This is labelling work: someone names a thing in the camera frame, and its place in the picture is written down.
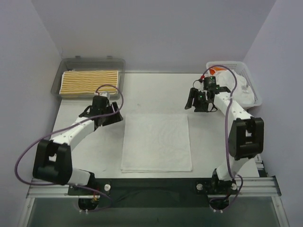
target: screw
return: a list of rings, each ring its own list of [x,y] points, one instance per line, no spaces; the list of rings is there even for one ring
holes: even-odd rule
[[[110,190],[110,185],[109,184],[104,185],[104,190],[108,192]]]
[[[203,185],[201,183],[197,184],[197,189],[198,191],[201,191],[203,189]]]

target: black joint housing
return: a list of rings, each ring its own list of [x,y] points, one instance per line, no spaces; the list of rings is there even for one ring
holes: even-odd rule
[[[56,161],[49,157],[57,155]],[[33,177],[55,184],[66,185],[72,174],[71,147],[53,141],[41,140],[38,143]]]
[[[264,121],[261,118],[237,119],[233,121],[228,138],[229,153],[235,160],[253,158],[262,153],[264,143]]]

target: black mounting plate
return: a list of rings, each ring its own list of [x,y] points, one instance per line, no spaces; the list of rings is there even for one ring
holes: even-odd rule
[[[211,182],[211,178],[102,178],[96,179],[96,187],[111,197],[113,208],[208,207],[208,195],[218,194],[212,190]],[[108,192],[104,190],[106,184],[110,185]],[[68,195],[92,194],[77,187],[70,186],[68,190]],[[99,207],[109,204],[107,198],[100,197]]]

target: metal frame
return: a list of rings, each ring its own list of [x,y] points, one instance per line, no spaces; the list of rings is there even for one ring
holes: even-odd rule
[[[26,227],[30,218],[30,214],[33,210],[35,199],[34,198],[27,198],[24,204],[24,208],[18,222],[18,227]]]
[[[275,177],[244,177],[243,188],[239,196],[280,196],[281,192]],[[33,183],[41,183],[40,180],[33,180]],[[239,178],[236,178],[237,185],[241,184]],[[69,186],[30,186],[28,198],[92,198],[92,195],[71,196],[68,195]]]
[[[287,219],[285,210],[283,208],[283,204],[282,204],[280,196],[272,196],[271,199],[273,201],[280,226],[289,227],[288,219]]]

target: glass panel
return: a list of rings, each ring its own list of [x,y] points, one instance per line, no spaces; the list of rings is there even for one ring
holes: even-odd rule
[[[223,214],[209,208],[114,208],[79,213],[76,198],[37,198],[28,227],[277,227],[270,197],[240,197]]]

